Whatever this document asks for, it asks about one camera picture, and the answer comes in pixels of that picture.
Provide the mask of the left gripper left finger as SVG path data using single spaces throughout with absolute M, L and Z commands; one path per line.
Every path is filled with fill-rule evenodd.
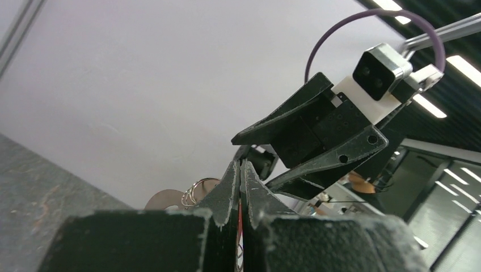
M 67 218 L 39 271 L 236 271 L 240 163 L 187 210 L 97 211 Z

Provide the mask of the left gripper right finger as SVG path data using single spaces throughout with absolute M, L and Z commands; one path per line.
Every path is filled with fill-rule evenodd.
M 413 233 L 387 215 L 299 215 L 240 167 L 245 271 L 428 271 Z

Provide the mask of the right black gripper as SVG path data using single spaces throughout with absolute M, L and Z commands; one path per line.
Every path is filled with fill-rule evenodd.
M 373 182 L 404 136 L 371 124 L 347 98 L 338 107 L 316 99 L 333 83 L 317 73 L 267 117 L 236 134 L 233 145 L 271 144 L 288 171 L 266 184 L 274 193 L 310 200 L 356 172 Z

